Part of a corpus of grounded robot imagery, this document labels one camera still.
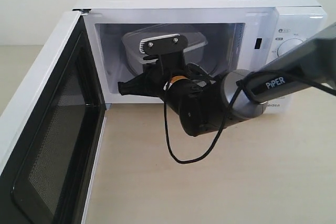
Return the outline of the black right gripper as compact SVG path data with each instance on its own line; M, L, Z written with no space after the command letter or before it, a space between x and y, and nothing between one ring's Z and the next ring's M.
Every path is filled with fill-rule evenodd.
M165 103L194 98L194 82L184 63L150 63L145 65L143 73L144 76L118 82L119 93L158 97Z

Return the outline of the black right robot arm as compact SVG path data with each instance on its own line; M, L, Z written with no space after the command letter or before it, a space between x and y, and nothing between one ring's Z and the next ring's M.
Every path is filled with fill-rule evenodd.
M307 88L335 94L335 25L318 32L257 71L237 69L210 76L186 63L187 38L147 41L143 72L118 83L121 95L161 99L196 137L259 117L268 102Z

